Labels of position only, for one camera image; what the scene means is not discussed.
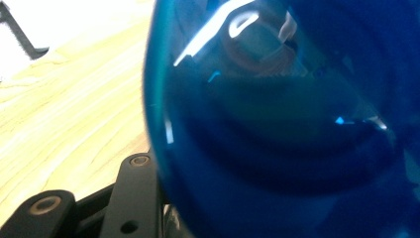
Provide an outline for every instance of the blue glass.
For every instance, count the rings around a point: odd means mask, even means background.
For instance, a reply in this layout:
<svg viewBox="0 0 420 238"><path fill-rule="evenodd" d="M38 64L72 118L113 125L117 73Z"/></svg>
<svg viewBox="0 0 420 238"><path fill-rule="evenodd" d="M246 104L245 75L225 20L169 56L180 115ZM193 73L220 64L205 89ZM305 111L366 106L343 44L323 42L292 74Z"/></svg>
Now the blue glass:
<svg viewBox="0 0 420 238"><path fill-rule="evenodd" d="M420 3L157 0L145 108L197 237L420 237Z"/></svg>

